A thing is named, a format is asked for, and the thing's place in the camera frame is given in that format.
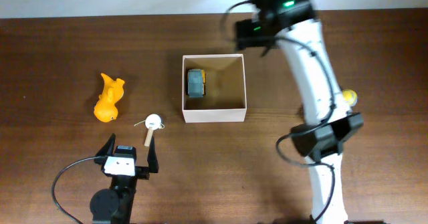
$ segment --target open box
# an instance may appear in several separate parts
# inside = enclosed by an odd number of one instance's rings
[[[205,71],[205,95],[187,95],[187,72]],[[182,110],[186,123],[243,122],[247,112],[242,54],[184,55]]]

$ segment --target yellow rubber duck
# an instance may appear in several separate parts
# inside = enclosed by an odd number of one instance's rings
[[[104,89],[99,96],[100,100],[94,107],[94,114],[97,119],[107,123],[118,117],[118,109],[115,107],[115,103],[123,97],[125,81],[120,78],[114,81],[106,74],[101,74],[101,76],[104,80]]]

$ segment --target label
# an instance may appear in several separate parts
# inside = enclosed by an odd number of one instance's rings
[[[131,146],[118,146],[118,149],[121,149],[121,150],[132,150],[132,147]]]

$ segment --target wooden table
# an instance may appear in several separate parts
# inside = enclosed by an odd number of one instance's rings
[[[345,144],[342,182],[350,219],[428,222],[428,10],[323,11],[324,37],[340,85],[358,93],[363,129]],[[248,14],[232,15],[229,24]],[[133,223],[257,223],[308,217],[308,170],[290,166],[274,142],[302,121],[299,93],[280,50],[244,51],[243,123],[185,124],[181,60],[231,53],[220,15],[0,20],[2,223],[71,223],[50,195],[67,164],[93,156],[114,132],[146,165],[151,113],[160,173],[139,181]],[[119,117],[93,106],[100,73],[125,80]],[[285,151],[296,159],[291,143]],[[57,196],[90,223],[92,195],[110,179],[94,163],[69,170]]]

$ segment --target yellow object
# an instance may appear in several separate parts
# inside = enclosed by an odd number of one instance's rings
[[[118,117],[118,109],[115,107],[115,103],[123,97],[125,81],[120,78],[114,81],[106,74],[101,74],[101,76],[104,79],[104,89],[99,96],[100,100],[94,107],[94,114],[100,121],[109,122]]]
[[[354,90],[343,90],[342,91],[343,98],[346,102],[348,102],[349,106],[354,107],[358,100],[358,96]]]
[[[206,76],[205,76],[205,71],[204,70],[201,70],[201,73],[202,73],[202,82],[205,84],[205,78],[206,78]]]

